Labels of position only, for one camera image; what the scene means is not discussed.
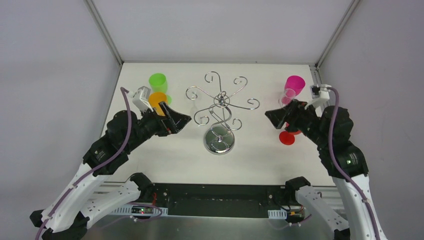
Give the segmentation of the magenta plastic wine glass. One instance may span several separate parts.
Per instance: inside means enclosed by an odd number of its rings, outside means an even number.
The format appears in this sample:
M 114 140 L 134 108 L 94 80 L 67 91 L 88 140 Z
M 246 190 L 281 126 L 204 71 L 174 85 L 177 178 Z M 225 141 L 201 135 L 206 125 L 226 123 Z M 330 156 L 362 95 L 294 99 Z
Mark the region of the magenta plastic wine glass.
M 290 93 L 294 93 L 294 96 L 298 96 L 306 85 L 305 80 L 298 75 L 291 75 L 287 78 L 284 85 L 285 90 L 291 90 Z

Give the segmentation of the red plastic wine glass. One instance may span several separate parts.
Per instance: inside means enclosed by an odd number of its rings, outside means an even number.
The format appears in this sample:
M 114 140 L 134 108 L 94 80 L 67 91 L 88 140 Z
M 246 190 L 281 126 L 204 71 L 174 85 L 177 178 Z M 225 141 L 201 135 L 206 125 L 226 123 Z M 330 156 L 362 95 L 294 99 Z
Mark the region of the red plastic wine glass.
M 300 130 L 294 130 L 288 123 L 285 123 L 284 131 L 279 134 L 278 139 L 283 145 L 290 146 L 295 143 L 296 136 L 301 133 Z

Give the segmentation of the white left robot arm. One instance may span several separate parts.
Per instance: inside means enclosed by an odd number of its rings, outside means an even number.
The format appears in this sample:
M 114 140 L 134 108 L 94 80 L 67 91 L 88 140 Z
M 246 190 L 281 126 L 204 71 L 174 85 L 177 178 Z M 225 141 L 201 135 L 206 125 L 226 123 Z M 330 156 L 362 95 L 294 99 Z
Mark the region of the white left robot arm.
M 89 228 L 116 208 L 152 198 L 152 182 L 138 172 L 119 189 L 98 200 L 90 200 L 95 189 L 128 161 L 133 150 L 153 136 L 177 134 L 191 121 L 189 115 L 172 110 L 165 102 L 159 107 L 164 115 L 147 109 L 138 118 L 129 108 L 114 115 L 106 125 L 105 134 L 83 156 L 77 173 L 58 199 L 30 215 L 31 222 L 38 228 L 36 239 L 80 240 Z

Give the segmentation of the green plastic wine glass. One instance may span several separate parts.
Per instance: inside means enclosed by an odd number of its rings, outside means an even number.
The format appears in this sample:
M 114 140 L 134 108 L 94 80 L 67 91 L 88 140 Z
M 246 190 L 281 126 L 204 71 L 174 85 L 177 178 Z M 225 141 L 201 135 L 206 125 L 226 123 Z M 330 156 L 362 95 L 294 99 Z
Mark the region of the green plastic wine glass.
M 154 73 L 149 77 L 149 85 L 151 89 L 156 93 L 163 93 L 167 98 L 167 103 L 172 103 L 172 98 L 168 95 L 168 82 L 167 78 L 163 73 Z

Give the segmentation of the clear wine glass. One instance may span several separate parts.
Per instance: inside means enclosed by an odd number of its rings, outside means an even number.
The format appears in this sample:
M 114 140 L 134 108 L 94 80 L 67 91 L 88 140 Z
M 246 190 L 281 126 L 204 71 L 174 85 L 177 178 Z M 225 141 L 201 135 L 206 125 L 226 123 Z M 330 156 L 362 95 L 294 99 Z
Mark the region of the clear wine glass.
M 291 88 L 286 88 L 278 98 L 280 107 L 288 105 L 296 97 L 296 92 Z

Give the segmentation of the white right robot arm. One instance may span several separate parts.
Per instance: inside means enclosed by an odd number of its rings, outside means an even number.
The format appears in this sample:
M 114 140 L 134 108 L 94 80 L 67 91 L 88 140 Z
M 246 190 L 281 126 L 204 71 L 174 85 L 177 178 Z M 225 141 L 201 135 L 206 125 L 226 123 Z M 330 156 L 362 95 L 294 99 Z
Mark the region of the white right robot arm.
M 287 132 L 300 131 L 317 146 L 318 157 L 339 192 L 346 217 L 333 210 L 303 176 L 286 181 L 284 200 L 306 207 L 331 240 L 387 239 L 375 212 L 365 156 L 350 141 L 354 123 L 348 110 L 331 105 L 317 116 L 313 106 L 295 99 L 282 108 L 266 111 L 265 116 L 276 129 L 287 124 Z

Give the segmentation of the orange plastic wine glass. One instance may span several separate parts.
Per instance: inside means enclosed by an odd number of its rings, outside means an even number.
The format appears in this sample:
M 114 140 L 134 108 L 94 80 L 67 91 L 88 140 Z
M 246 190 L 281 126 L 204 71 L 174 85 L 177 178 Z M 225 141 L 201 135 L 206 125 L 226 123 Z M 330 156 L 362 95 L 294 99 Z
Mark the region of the orange plastic wine glass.
M 148 98 L 148 102 L 159 116 L 165 116 L 165 113 L 163 112 L 163 110 L 161 109 L 159 105 L 159 103 L 161 102 L 168 103 L 168 97 L 165 93 L 162 93 L 162 92 L 152 93 Z

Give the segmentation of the chrome wine glass rack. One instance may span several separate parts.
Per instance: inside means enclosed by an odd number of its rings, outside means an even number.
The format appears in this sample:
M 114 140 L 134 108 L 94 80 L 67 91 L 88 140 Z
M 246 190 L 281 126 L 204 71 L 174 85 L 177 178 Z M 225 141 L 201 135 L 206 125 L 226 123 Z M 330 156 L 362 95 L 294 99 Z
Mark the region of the chrome wine glass rack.
M 191 101 L 199 98 L 198 92 L 205 94 L 212 99 L 212 104 L 206 108 L 196 110 L 193 113 L 193 120 L 198 126 L 206 126 L 212 123 L 203 135 L 203 145 L 205 149 L 217 156 L 228 154 L 236 145 L 236 137 L 234 132 L 243 127 L 243 122 L 233 117 L 231 107 L 253 111 L 260 107 L 261 103 L 256 98 L 249 98 L 246 102 L 249 107 L 240 106 L 231 103 L 232 97 L 241 92 L 249 83 L 244 76 L 237 76 L 233 80 L 233 84 L 240 88 L 233 93 L 227 93 L 222 84 L 221 76 L 216 71 L 209 71 L 204 75 L 206 83 L 212 83 L 214 79 L 218 79 L 218 93 L 210 94 L 199 86 L 190 86 L 185 91 L 185 97 Z

